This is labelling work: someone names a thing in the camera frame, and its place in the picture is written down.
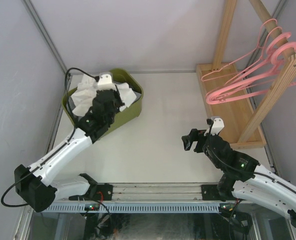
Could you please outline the white shirt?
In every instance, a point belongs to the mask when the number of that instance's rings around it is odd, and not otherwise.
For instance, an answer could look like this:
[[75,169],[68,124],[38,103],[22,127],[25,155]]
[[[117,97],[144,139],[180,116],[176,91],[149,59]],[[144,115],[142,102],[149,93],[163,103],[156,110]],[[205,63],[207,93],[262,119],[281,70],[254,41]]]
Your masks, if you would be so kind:
[[117,83],[113,80],[110,72],[99,74],[99,80],[83,74],[82,80],[78,83],[77,90],[71,95],[74,107],[72,113],[78,117],[84,117],[92,105],[92,100],[98,98],[99,91],[118,90],[121,100],[124,103],[119,108],[122,112],[129,108],[139,97],[139,93],[133,91],[128,83]]

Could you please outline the grey shirt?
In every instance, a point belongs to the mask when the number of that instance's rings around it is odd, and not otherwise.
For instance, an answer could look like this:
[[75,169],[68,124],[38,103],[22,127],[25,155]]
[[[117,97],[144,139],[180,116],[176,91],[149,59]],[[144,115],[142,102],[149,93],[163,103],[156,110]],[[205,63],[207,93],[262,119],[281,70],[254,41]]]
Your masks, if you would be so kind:
[[[64,103],[66,107],[66,112],[71,116],[83,117],[85,115],[85,110],[88,110],[92,104],[92,100],[97,96],[96,90],[77,90],[72,93],[69,100]],[[125,103],[124,106],[120,107],[119,112],[123,112],[128,109],[132,104],[137,102],[141,94],[133,90],[122,90],[121,99]]]

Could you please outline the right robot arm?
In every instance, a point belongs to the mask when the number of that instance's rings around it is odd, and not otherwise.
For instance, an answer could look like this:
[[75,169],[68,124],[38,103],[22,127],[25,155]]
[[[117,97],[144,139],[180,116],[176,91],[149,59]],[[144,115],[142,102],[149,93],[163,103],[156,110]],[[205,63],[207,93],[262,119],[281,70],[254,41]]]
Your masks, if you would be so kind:
[[296,186],[268,170],[251,156],[233,150],[219,135],[192,129],[182,136],[186,151],[196,143],[195,153],[205,154],[223,172],[217,185],[222,199],[253,202],[290,220],[296,228]]

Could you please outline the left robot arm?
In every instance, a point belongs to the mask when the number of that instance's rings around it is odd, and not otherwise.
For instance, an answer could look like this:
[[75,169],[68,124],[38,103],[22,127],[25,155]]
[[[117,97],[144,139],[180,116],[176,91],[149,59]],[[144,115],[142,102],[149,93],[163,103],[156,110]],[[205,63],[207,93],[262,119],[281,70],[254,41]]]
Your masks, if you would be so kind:
[[92,106],[64,141],[30,166],[21,164],[15,169],[16,193],[38,213],[62,198],[76,195],[86,200],[95,198],[95,181],[85,173],[61,183],[54,179],[67,163],[108,131],[123,105],[118,89],[97,91]]

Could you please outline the wooden clothes rack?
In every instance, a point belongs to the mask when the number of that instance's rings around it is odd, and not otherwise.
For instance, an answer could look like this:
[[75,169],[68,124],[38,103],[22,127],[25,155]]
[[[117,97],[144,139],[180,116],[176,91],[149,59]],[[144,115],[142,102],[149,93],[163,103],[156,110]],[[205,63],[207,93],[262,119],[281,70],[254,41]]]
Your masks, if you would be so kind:
[[[257,45],[262,47],[264,43],[269,45],[271,41],[276,39],[281,33],[285,33],[278,25],[277,20],[270,15],[261,1],[253,0],[251,1],[251,5],[262,21],[260,27],[262,33],[260,40],[255,47]],[[236,1],[226,1],[222,19],[224,17],[232,19],[235,7]],[[289,38],[278,40],[276,47],[284,47],[288,42],[291,42]],[[259,50],[252,53],[246,67],[258,60],[259,56]],[[232,76],[224,77],[224,75],[235,74],[246,68],[238,70],[236,68],[236,61],[226,64],[219,70],[209,72],[203,77],[198,77],[207,115],[209,117],[219,115],[223,118],[225,129],[221,131],[221,135],[226,138],[235,149],[261,148],[265,146],[266,140],[260,126],[262,121],[283,95],[285,90],[288,87],[296,86],[296,50],[294,47],[285,49],[281,52],[279,57],[285,59],[285,63],[281,67],[281,72],[277,76],[268,77],[266,79],[263,78],[261,80],[262,82],[265,82],[273,79],[273,81],[262,85],[252,86],[235,95],[239,96],[244,93],[251,93],[264,89],[267,89],[268,91],[264,94],[242,100],[209,105],[206,103],[205,99],[206,94],[210,90],[224,85],[226,81],[232,78]]]

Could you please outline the green plastic basket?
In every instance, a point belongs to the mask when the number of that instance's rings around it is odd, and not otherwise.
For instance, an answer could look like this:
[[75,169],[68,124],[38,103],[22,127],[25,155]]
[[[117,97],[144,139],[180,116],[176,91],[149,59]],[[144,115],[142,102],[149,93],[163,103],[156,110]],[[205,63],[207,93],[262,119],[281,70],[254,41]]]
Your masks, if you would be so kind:
[[144,96],[144,92],[138,82],[126,70],[122,68],[111,69],[110,73],[112,74],[113,80],[115,82],[119,84],[127,83],[133,91],[140,93],[141,97],[128,109],[125,109],[123,112],[118,112],[115,115],[114,123],[111,124],[110,128],[101,136],[101,138],[123,126],[132,119],[138,117],[142,111],[142,99]]

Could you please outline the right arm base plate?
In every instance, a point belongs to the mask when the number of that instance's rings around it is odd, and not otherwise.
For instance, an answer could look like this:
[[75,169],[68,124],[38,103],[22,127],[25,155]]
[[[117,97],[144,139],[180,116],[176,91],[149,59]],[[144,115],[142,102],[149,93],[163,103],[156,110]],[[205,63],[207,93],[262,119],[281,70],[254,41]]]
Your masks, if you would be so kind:
[[201,193],[203,201],[223,201],[217,189],[217,184],[201,185]]

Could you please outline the aluminium frame rail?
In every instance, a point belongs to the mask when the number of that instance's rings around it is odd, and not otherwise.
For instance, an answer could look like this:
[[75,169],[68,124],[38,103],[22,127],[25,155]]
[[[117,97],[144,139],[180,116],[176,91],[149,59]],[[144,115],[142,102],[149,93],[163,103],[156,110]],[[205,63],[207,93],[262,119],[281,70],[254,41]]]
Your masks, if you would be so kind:
[[[82,177],[54,181],[49,186],[36,181],[22,183],[16,192],[30,206],[45,208],[55,201],[68,200],[74,194],[84,194],[97,184]],[[201,202],[202,183],[111,183],[113,195],[106,202]]]

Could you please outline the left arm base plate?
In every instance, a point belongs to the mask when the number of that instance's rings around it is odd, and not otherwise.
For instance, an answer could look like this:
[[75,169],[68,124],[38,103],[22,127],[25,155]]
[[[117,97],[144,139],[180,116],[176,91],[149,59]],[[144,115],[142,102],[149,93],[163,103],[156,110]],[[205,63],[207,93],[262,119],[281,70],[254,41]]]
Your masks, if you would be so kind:
[[91,184],[84,194],[74,194],[68,197],[70,201],[77,200],[96,200],[96,201],[110,201],[113,195],[113,185],[108,183]]

